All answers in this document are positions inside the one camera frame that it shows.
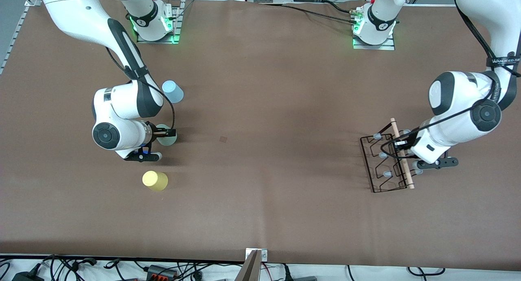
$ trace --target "power adapter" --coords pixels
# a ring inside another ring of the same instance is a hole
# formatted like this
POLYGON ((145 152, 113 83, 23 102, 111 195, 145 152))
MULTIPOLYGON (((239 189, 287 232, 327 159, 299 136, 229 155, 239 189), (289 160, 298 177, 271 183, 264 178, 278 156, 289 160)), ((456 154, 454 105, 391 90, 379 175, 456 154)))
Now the power adapter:
POLYGON ((152 265, 146 270, 147 280, 152 281, 173 281, 177 271, 152 265))
POLYGON ((16 273, 13 281, 43 281, 43 279, 29 272, 20 272, 16 273))

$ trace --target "robot arm logo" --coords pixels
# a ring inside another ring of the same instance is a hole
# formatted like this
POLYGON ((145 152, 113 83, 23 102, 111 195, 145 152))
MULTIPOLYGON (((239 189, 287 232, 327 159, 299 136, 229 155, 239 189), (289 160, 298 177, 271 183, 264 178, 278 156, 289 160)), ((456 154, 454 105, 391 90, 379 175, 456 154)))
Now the robot arm logo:
POLYGON ((136 20, 136 23, 138 24, 138 26, 146 26, 147 25, 147 22, 142 20, 142 19, 136 20))

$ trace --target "black strap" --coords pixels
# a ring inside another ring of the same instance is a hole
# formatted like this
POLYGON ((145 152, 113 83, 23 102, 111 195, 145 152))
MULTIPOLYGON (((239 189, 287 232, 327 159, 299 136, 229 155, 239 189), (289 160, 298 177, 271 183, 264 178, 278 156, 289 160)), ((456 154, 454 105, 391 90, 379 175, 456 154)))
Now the black strap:
POLYGON ((393 18, 392 20, 388 20, 388 21, 383 21, 379 18, 377 18, 373 13, 372 13, 372 5, 369 7, 369 9, 367 10, 367 16, 369 16, 369 20, 371 23, 374 24, 374 26, 376 27, 376 30, 377 31, 385 31, 388 27, 390 27, 394 21, 396 20, 396 18, 393 18))
POLYGON ((496 57, 496 58, 487 58, 487 66, 489 67, 501 67, 501 66, 510 66, 519 64, 519 60, 521 60, 521 56, 506 56, 506 57, 496 57))
POLYGON ((149 26, 149 23, 158 15, 158 10, 159 10, 158 4, 154 1, 152 1, 152 3, 154 3, 154 7, 149 12, 149 14, 141 16, 139 18, 137 16, 133 16, 132 14, 130 14, 132 21, 134 23, 136 23, 138 26, 141 26, 141 27, 149 26))
POLYGON ((499 77, 497 77, 497 74, 493 71, 484 71, 482 74, 487 75, 492 80, 492 86, 494 87, 494 91, 492 95, 490 95, 489 99, 492 101, 498 103, 499 102, 499 96, 501 93, 501 83, 499 81, 499 77))
POLYGON ((123 70, 125 75, 132 80, 138 79, 140 77, 144 77, 145 75, 149 74, 149 68, 145 65, 143 67, 140 67, 136 70, 130 69, 130 67, 125 66, 125 70, 123 70))

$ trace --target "white robotic arm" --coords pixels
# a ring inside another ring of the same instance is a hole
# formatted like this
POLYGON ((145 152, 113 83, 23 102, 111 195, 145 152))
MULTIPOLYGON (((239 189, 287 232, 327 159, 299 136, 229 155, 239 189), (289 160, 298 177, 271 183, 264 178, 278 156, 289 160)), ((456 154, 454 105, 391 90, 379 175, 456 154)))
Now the white robotic arm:
POLYGON ((411 151, 428 164, 437 162, 450 147, 493 131, 501 122, 501 111, 516 95, 516 76, 497 65, 517 70, 521 54, 521 0, 456 3, 463 14, 489 31, 490 48, 496 58, 487 60, 485 72, 445 72, 430 86, 429 102, 435 116, 408 138, 413 140, 411 151))
POLYGON ((155 41, 172 31, 172 6, 162 0, 120 0, 144 40, 155 41))
POLYGON ((374 3, 357 8, 357 11, 361 10, 361 15, 355 16, 358 23, 353 25, 353 34, 370 45, 385 42, 404 4, 405 0, 374 0, 374 3))
POLYGON ((106 14, 99 0, 43 1, 64 33, 114 51, 131 80, 95 93, 92 113, 96 123, 92 135, 96 144, 116 151, 125 160, 161 159, 159 153, 143 153, 142 147, 150 149, 156 137, 174 136, 175 130, 158 129, 151 123, 135 120, 156 116, 162 108, 162 95, 121 23, 106 14))

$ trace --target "brown table surface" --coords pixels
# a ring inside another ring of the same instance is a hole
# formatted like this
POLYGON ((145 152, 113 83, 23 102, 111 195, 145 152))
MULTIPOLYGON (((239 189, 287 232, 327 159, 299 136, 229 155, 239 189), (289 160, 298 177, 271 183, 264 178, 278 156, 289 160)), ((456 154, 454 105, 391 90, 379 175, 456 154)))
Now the brown table surface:
POLYGON ((354 50, 346 23, 196 1, 179 45, 139 45, 154 79, 185 93, 178 142, 140 164, 91 137, 93 94, 123 73, 31 8, 0 76, 0 251, 241 260, 259 247, 270 262, 519 270, 519 99, 493 133, 451 149, 457 168, 369 190, 359 137, 391 116, 418 126, 436 76, 484 69, 454 8, 405 7, 400 21, 396 51, 354 50), (141 183, 151 169, 168 175, 163 192, 141 183))

